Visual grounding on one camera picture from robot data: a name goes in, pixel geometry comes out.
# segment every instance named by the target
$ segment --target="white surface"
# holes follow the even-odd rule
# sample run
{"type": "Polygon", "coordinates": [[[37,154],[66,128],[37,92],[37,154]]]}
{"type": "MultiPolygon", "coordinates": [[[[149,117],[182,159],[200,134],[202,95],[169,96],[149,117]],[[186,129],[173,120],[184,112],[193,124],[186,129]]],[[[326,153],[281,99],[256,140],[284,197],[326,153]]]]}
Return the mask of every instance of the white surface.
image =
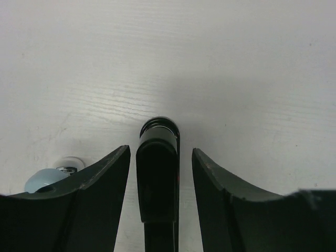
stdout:
{"type": "Polygon", "coordinates": [[[336,17],[322,1],[2,0],[0,192],[62,156],[133,154],[115,251],[143,251],[142,124],[182,135],[180,250],[202,251],[191,152],[264,189],[336,187],[336,17]]]}

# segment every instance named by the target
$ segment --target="dark green curved bracket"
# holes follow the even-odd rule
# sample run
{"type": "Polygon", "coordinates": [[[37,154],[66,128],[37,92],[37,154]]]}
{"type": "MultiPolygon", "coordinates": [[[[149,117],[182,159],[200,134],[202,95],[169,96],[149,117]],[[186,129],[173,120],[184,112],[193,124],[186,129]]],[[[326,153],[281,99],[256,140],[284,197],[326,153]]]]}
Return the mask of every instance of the dark green curved bracket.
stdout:
{"type": "Polygon", "coordinates": [[[0,250],[113,251],[129,164],[121,146],[39,192],[0,196],[0,250]]]}
{"type": "Polygon", "coordinates": [[[199,149],[192,162],[204,252],[336,251],[336,191],[280,196],[199,149]]]}

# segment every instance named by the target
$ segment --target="wood grain texture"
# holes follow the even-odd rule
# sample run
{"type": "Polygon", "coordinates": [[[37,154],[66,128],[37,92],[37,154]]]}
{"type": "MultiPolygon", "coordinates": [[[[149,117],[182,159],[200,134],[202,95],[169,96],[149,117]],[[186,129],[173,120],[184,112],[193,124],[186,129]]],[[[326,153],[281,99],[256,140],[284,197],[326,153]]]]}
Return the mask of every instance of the wood grain texture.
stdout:
{"type": "Polygon", "coordinates": [[[4,0],[0,193],[62,156],[133,153],[115,251],[144,251],[134,154],[180,127],[180,250],[202,251],[193,147],[275,193],[336,187],[336,3],[4,0]]]}

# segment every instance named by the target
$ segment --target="curved edge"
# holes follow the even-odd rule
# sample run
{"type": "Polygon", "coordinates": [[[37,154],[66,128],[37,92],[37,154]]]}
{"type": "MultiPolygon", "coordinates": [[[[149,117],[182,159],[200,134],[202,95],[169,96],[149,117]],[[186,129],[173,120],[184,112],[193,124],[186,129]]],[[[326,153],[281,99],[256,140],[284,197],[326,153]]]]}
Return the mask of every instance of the curved edge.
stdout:
{"type": "Polygon", "coordinates": [[[218,190],[248,201],[276,200],[283,196],[254,186],[216,164],[200,149],[193,150],[193,169],[202,169],[218,190]]]}

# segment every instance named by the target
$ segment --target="black handle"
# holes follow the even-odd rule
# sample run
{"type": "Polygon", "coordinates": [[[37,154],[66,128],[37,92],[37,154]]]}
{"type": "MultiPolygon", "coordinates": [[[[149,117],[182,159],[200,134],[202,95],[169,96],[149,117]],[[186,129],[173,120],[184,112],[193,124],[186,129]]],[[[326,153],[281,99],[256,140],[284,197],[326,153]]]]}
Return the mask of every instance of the black handle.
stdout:
{"type": "Polygon", "coordinates": [[[136,175],[146,252],[178,252],[180,133],[174,122],[157,117],[140,132],[136,175]]]}

